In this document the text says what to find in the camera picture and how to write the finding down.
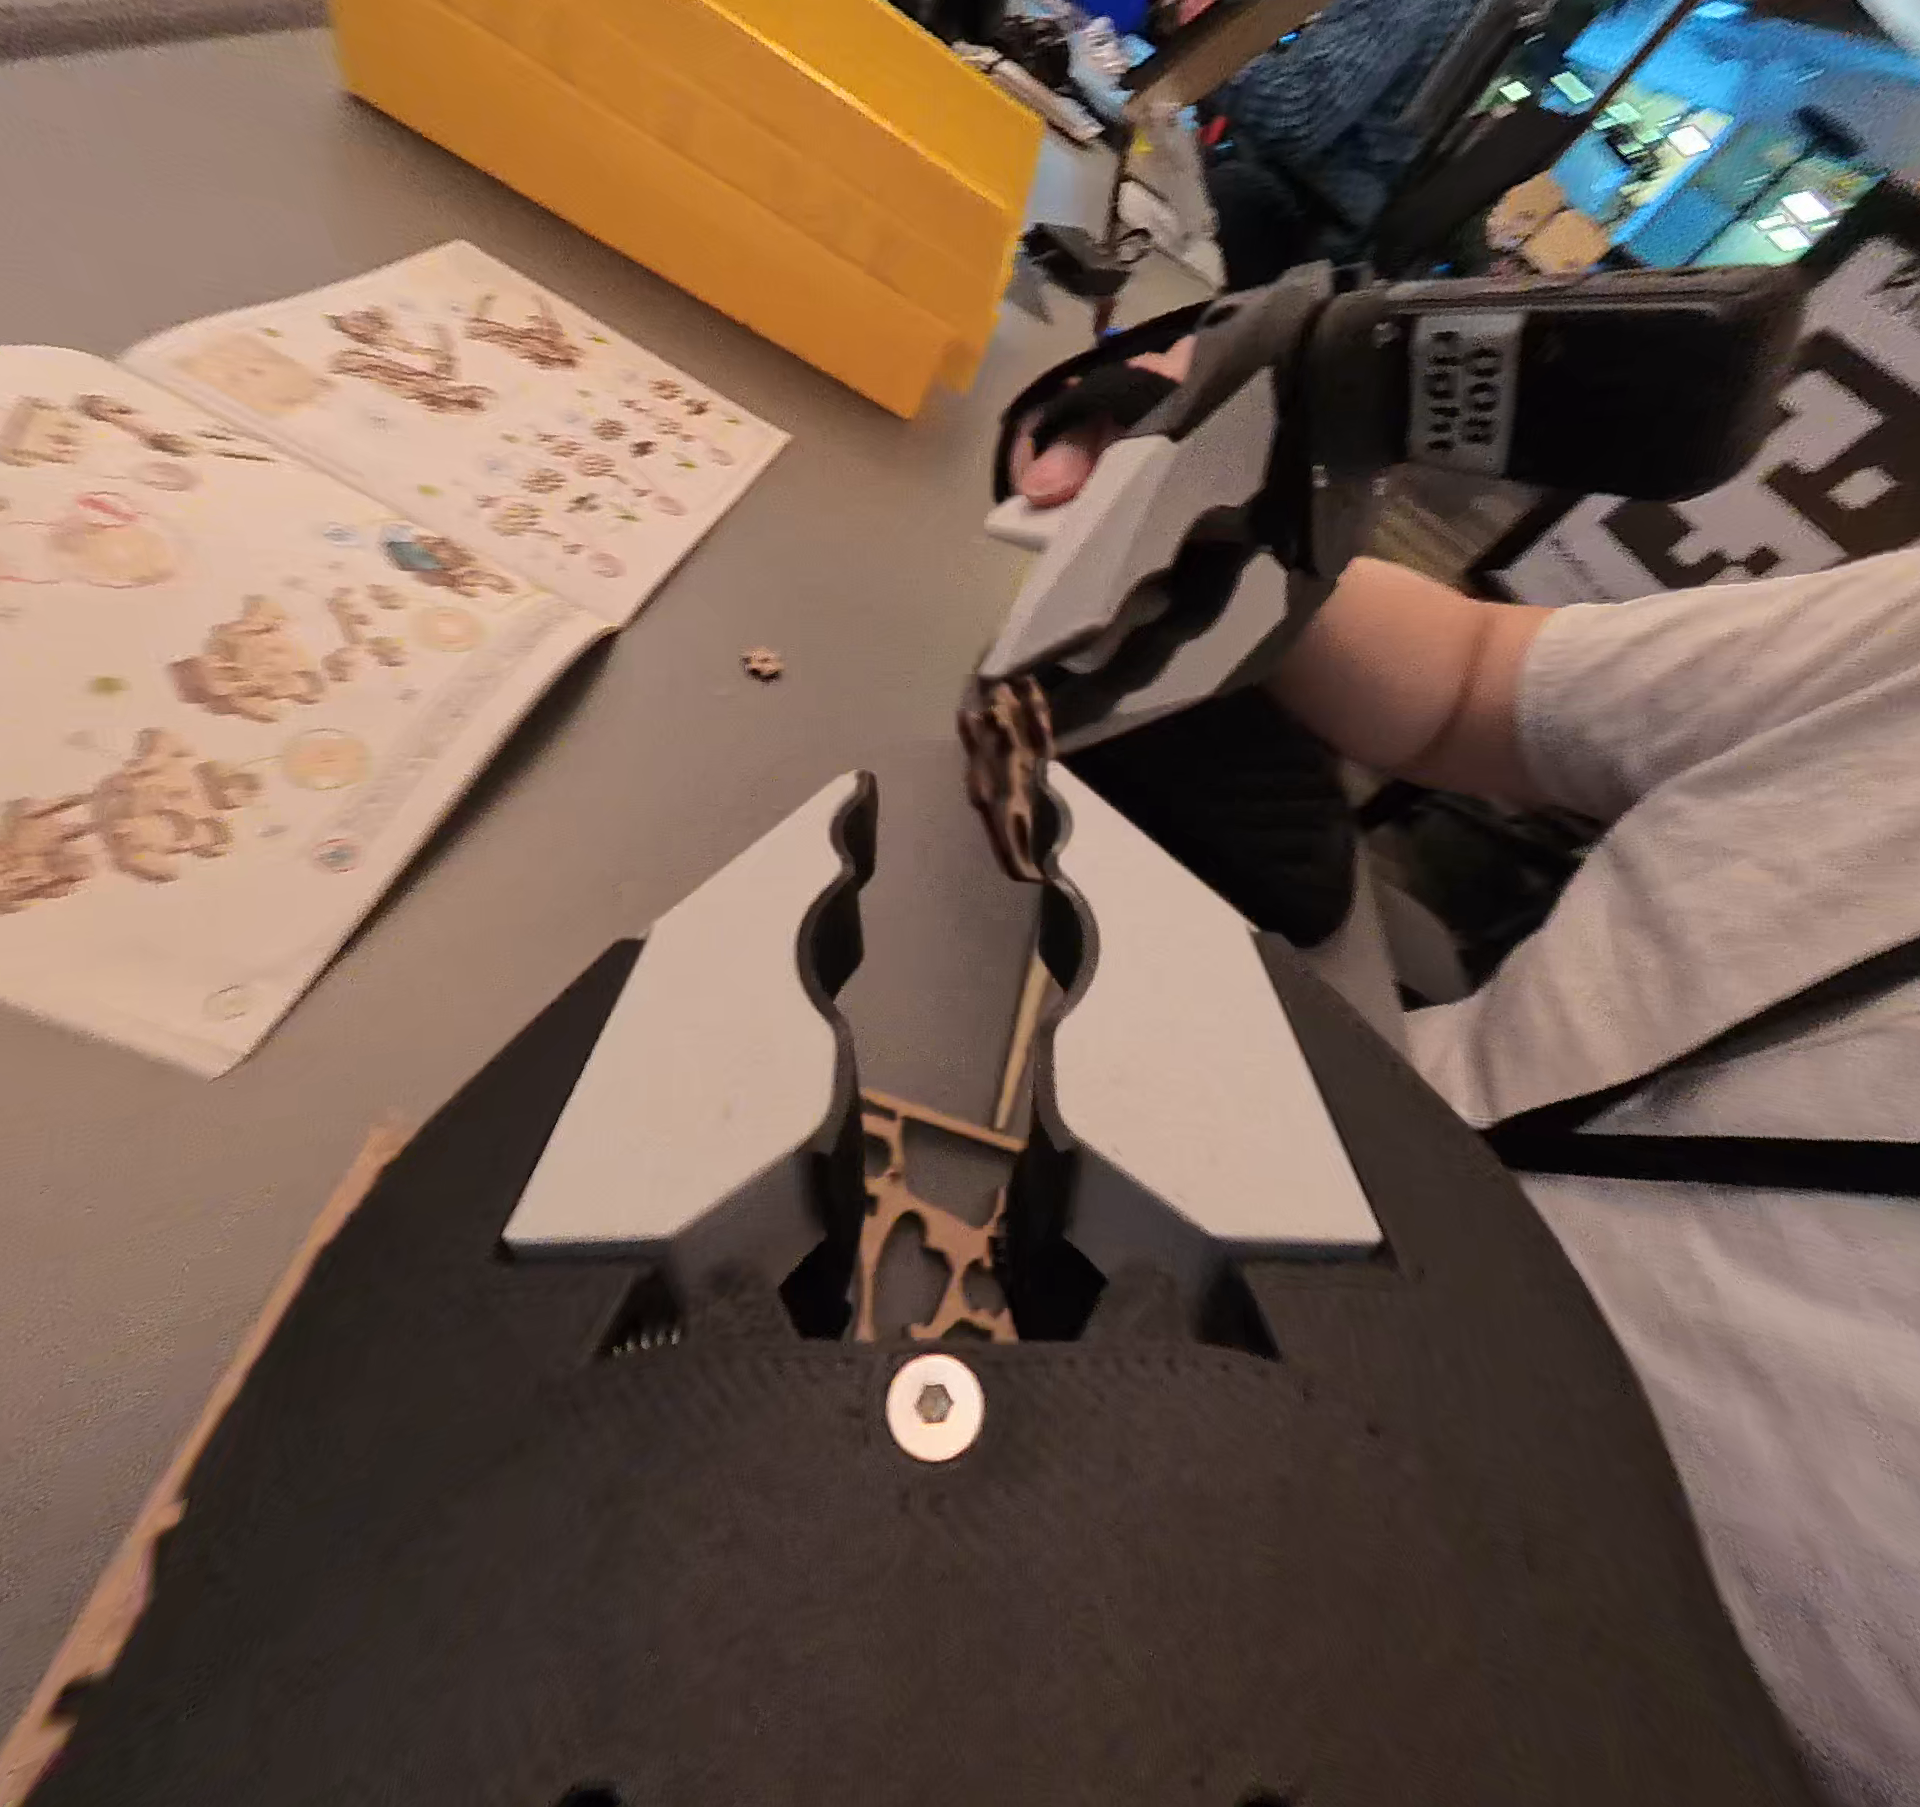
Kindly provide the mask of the person's right forearm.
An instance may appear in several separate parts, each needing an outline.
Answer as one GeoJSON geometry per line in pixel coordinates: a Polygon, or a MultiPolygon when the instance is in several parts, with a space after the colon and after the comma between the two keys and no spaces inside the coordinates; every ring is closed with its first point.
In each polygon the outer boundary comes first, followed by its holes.
{"type": "Polygon", "coordinates": [[[1554,619],[1360,558],[1268,670],[1267,693],[1335,755],[1388,781],[1536,806],[1519,708],[1527,656],[1554,619]]]}

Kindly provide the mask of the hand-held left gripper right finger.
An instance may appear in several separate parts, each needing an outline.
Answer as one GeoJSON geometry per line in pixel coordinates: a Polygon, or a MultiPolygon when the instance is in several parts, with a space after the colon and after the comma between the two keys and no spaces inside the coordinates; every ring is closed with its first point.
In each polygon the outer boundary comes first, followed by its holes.
{"type": "Polygon", "coordinates": [[[1003,1288],[1082,1336],[1132,1272],[1204,1330],[1257,1267],[1367,1267],[1384,1230],[1259,932],[1065,765],[1028,799],[1049,981],[1003,1288]]]}

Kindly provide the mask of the yellow plastic bin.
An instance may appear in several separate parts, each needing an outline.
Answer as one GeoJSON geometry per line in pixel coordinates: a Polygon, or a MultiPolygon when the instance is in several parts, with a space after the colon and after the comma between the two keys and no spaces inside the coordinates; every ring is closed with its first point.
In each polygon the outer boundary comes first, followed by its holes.
{"type": "Polygon", "coordinates": [[[870,402],[963,396],[1043,118],[886,0],[329,0],[344,89],[870,402]]]}

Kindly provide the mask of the person's right hand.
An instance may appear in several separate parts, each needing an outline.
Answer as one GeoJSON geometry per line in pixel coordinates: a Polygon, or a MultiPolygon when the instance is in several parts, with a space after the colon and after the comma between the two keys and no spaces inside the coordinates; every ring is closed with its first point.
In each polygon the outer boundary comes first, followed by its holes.
{"type": "Polygon", "coordinates": [[[1012,500],[1035,508],[1067,503],[1087,485],[1114,440],[1114,427],[1108,425],[1065,429],[1048,447],[1040,447],[1035,432],[1021,434],[1008,464],[1012,500]]]}

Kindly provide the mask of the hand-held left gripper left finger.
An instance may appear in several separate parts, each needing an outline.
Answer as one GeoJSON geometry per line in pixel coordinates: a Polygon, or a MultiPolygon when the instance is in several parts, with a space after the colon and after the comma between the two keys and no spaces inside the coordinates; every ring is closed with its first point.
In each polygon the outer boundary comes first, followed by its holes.
{"type": "Polygon", "coordinates": [[[534,1261],[632,1261],[678,1298],[773,1288],[846,1336],[867,1219],[855,1045],[879,783],[850,770],[662,916],[501,1231],[534,1261]]]}

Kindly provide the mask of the thin wooden stick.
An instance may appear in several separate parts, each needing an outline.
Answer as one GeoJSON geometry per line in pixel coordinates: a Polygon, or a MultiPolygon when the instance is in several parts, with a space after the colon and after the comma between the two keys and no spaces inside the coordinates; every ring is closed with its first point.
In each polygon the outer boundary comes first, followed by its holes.
{"type": "Polygon", "coordinates": [[[1019,1004],[1015,1012],[1015,1021],[1010,1028],[1010,1038],[1006,1045],[1006,1059],[998,1076],[996,1089],[996,1110],[992,1125],[998,1133],[1015,1133],[1021,1124],[1025,1115],[1025,1096],[1028,1087],[1028,1070],[1033,1065],[1033,1048],[1040,1034],[1043,1009],[1049,1004],[1052,994],[1052,977],[1049,968],[1040,952],[1033,952],[1026,960],[1026,971],[1019,989],[1019,1004]]]}

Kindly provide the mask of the framed marker sign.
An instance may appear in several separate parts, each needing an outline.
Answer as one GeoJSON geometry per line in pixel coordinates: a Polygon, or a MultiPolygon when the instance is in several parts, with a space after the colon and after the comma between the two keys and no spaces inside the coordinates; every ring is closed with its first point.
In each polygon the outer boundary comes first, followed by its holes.
{"type": "Polygon", "coordinates": [[[1775,424],[1736,480],[1680,503],[1542,500],[1468,566],[1468,591],[1546,607],[1629,600],[1915,545],[1915,168],[1874,188],[1810,264],[1775,424]]]}

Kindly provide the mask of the open instruction booklet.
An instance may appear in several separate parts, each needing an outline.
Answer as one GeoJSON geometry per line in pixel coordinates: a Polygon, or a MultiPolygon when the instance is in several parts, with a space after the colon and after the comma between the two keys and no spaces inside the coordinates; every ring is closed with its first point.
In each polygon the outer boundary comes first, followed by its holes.
{"type": "Polygon", "coordinates": [[[229,1073],[787,447],[468,243],[6,347],[6,1007],[229,1073]]]}

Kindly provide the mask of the black quilted pad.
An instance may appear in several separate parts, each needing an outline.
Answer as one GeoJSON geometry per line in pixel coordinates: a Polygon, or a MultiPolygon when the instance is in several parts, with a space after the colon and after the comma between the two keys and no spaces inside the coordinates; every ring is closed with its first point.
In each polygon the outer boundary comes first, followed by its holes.
{"type": "Polygon", "coordinates": [[[1256,929],[1316,949],[1346,927],[1356,823],[1338,758],[1268,692],[1209,700],[1065,763],[1256,929]]]}

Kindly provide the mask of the laser-cut wooden parts sheet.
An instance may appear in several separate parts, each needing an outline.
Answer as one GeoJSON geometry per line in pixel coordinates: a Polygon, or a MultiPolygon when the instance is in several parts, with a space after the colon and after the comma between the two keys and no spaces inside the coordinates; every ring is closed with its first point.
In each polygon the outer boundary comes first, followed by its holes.
{"type": "Polygon", "coordinates": [[[7,1732],[2,1747],[6,1804],[29,1802],[35,1787],[67,1747],[84,1693],[110,1676],[154,1601],[158,1553],[185,1519],[189,1483],[202,1465],[202,1457],[244,1393],[255,1363],[269,1349],[284,1314],[325,1256],[325,1247],[336,1242],[372,1193],[385,1170],[410,1146],[415,1134],[415,1124],[402,1119],[378,1124],[367,1133],[352,1168],[325,1199],[325,1208],[313,1222],[313,1230],[278,1275],[260,1314],[255,1314],[224,1372],[209,1391],[196,1422],[179,1444],[173,1458],[158,1475],[133,1527],[112,1553],[110,1564],[80,1609],[74,1625],[61,1641],[29,1706],[7,1732]]]}

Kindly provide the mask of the small wooden gear assembly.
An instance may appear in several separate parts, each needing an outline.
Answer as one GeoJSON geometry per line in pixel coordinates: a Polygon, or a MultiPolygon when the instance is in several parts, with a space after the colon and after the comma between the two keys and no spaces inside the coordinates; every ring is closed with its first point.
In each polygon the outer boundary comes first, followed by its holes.
{"type": "Polygon", "coordinates": [[[1033,676],[973,683],[958,710],[966,793],[1001,869],[1019,884],[1044,880],[1055,761],[1049,700],[1033,676]]]}

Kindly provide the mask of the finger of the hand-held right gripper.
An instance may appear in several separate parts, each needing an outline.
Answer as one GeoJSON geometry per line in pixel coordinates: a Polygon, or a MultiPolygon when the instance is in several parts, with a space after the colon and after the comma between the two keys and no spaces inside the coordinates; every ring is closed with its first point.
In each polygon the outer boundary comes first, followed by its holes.
{"type": "Polygon", "coordinates": [[[1300,583],[1257,529],[1276,434],[1273,383],[1256,379],[1183,442],[1111,443],[1063,506],[996,502],[984,531],[1026,568],[978,677],[1093,673],[1167,614],[1207,625],[1239,581],[1290,581],[1294,636],[1300,583]]]}
{"type": "Polygon", "coordinates": [[[1239,581],[1207,625],[1174,614],[1127,636],[1093,673],[1063,670],[1048,688],[1060,758],[1130,738],[1257,686],[1290,640],[1290,581],[1239,581]]]}

